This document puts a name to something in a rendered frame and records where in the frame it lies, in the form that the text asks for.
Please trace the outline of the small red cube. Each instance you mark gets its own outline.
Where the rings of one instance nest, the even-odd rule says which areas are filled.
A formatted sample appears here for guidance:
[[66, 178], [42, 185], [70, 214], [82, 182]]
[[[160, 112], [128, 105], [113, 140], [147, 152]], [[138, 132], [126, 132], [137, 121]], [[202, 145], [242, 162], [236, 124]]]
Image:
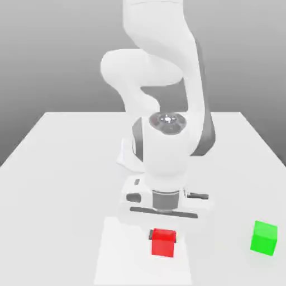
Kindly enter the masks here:
[[151, 241], [151, 253], [168, 258], [174, 257], [174, 234], [173, 230], [154, 228]]

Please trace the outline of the small green cube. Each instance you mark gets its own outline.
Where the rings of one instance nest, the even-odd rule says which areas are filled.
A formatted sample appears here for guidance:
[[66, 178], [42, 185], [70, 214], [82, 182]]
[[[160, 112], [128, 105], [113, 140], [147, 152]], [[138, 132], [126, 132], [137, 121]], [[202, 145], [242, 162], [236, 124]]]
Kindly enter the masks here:
[[278, 238], [278, 227], [262, 221], [255, 221], [250, 250], [273, 256]]

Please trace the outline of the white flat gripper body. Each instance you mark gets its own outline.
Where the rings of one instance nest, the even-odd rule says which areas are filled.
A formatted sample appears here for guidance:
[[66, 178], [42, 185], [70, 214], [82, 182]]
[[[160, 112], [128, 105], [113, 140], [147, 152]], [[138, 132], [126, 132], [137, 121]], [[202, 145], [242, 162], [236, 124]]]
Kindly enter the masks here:
[[213, 208], [214, 201], [185, 199], [172, 213], [159, 213], [147, 211], [142, 203], [121, 202], [118, 215], [125, 222], [146, 226], [203, 226]]

